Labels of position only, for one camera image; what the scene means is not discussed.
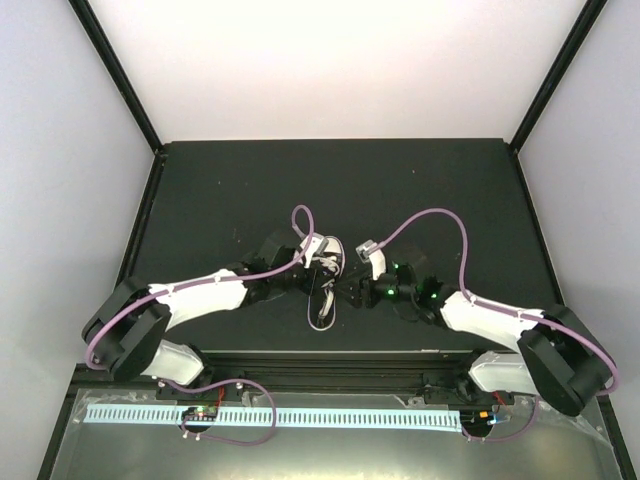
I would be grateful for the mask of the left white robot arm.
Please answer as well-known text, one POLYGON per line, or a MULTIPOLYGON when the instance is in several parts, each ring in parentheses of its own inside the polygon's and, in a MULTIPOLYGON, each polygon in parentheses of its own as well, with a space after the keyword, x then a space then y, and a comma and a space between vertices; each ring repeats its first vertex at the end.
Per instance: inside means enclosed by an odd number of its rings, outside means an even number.
POLYGON ((214 388, 213 366, 197 346, 168 340, 170 331, 289 290, 307 296, 307 320, 322 329, 335 318, 334 285, 344 263, 344 247, 334 236, 276 232, 258 250, 205 276, 165 284, 130 277, 84 326, 85 364, 115 381, 155 378, 205 398, 214 388))

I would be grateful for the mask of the black sneaker white sole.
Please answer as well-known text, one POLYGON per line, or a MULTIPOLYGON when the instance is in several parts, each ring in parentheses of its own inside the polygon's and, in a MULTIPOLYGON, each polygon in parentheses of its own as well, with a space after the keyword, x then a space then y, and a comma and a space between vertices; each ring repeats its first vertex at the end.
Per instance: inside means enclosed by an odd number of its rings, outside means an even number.
POLYGON ((317 332, 331 329, 336 319, 335 286, 344 272, 346 263, 345 249, 335 236, 327 236, 326 244, 311 257, 310 266, 314 269, 312 293, 307 303, 307 321, 317 332))

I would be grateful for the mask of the white shoelace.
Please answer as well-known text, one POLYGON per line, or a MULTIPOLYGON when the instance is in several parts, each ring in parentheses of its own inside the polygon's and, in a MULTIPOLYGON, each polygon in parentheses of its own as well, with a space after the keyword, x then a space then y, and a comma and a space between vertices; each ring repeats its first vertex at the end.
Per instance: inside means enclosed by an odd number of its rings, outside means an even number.
POLYGON ((326 257, 315 257, 317 272, 314 276, 315 295, 319 296, 317 319, 324 320, 333 306, 335 293, 334 286, 344 267, 342 254, 329 254, 326 257))

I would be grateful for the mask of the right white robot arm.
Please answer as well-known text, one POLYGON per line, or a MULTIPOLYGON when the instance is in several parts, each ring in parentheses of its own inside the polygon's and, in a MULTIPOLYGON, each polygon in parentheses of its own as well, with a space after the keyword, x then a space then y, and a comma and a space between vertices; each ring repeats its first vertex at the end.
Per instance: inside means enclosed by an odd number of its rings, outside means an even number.
POLYGON ((476 403, 489 392, 536 396, 576 417, 614 382, 615 364, 568 307, 524 309, 445 284, 409 263, 366 266, 341 282, 347 301, 372 309, 383 301, 412 321, 482 337, 502 352, 475 353, 454 379, 457 396, 476 403))

